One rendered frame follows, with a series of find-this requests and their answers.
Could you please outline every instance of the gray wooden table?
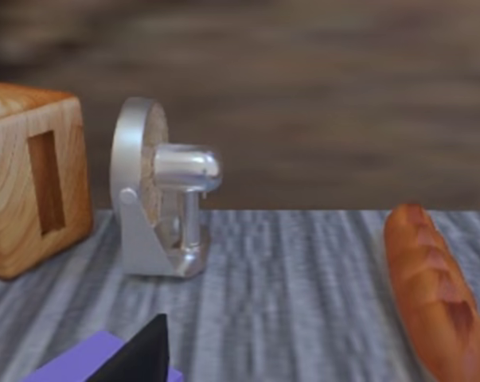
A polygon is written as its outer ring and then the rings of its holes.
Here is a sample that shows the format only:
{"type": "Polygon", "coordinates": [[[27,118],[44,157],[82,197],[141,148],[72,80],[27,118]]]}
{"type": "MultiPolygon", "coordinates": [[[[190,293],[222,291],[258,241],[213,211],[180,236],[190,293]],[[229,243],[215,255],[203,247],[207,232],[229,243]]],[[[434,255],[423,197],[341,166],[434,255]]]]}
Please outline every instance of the gray wooden table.
{"type": "MultiPolygon", "coordinates": [[[[480,308],[480,212],[432,213],[480,308]]],[[[102,329],[129,339],[168,314],[171,364],[187,381],[422,380],[373,249],[385,212],[213,211],[206,272],[123,275],[119,229],[11,283],[0,281],[0,382],[17,382],[102,329]]]]}

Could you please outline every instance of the bread loaf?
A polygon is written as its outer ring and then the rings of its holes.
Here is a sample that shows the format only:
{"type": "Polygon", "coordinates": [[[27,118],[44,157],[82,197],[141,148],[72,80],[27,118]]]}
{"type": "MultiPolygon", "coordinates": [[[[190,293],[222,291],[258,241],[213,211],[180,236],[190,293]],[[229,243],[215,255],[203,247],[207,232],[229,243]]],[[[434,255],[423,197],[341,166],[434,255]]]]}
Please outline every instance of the bread loaf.
{"type": "Polygon", "coordinates": [[[447,243],[420,205],[384,225],[396,307],[416,356],[438,382],[480,382],[480,313],[447,243]]]}

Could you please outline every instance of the metal object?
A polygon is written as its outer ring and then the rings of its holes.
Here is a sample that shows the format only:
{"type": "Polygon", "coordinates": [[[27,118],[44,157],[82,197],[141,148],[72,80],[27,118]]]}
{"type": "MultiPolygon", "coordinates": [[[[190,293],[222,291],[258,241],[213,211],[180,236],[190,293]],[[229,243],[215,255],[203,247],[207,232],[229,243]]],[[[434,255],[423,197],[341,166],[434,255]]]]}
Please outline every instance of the metal object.
{"type": "Polygon", "coordinates": [[[199,197],[220,186],[221,167],[207,146],[168,143],[155,101],[125,102],[112,145],[111,199],[126,273],[186,278],[204,269],[209,235],[199,197]]]}

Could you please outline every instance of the wooden box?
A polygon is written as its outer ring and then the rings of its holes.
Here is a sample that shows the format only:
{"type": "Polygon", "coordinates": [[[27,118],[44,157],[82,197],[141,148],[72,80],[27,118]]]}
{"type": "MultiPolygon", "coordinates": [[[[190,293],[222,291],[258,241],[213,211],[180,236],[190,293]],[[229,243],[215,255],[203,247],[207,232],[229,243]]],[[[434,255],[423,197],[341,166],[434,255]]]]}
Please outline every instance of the wooden box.
{"type": "Polygon", "coordinates": [[[91,230],[80,101],[0,84],[0,278],[20,275],[91,230]]]}

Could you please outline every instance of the purple block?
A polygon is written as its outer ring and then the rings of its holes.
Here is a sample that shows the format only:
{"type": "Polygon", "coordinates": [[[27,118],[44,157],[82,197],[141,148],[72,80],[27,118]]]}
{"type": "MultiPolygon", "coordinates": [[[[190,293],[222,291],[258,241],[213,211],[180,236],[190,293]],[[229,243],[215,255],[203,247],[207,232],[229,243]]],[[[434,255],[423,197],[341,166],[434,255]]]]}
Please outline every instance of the purple block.
{"type": "MultiPolygon", "coordinates": [[[[109,332],[95,333],[21,382],[85,382],[124,344],[109,332]]],[[[183,382],[183,375],[169,368],[167,382],[183,382]]]]}

